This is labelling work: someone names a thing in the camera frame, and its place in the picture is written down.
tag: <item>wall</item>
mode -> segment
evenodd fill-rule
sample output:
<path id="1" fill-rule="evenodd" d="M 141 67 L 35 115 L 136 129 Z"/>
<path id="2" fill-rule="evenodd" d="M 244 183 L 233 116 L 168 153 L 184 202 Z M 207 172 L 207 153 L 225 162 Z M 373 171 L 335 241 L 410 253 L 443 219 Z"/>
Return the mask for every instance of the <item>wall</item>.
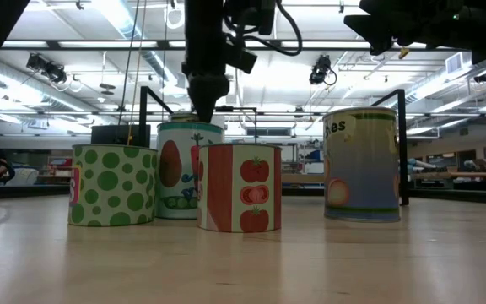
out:
<path id="1" fill-rule="evenodd" d="M 486 148 L 486 125 L 469 125 L 468 135 L 460 136 L 459 128 L 454 128 L 451 132 L 444 133 L 442 139 L 436 139 L 429 143 L 418 143 L 417 147 L 412 147 L 408 143 L 408 158 L 437 155 L 448 152 L 476 150 L 478 158 L 484 158 Z"/>

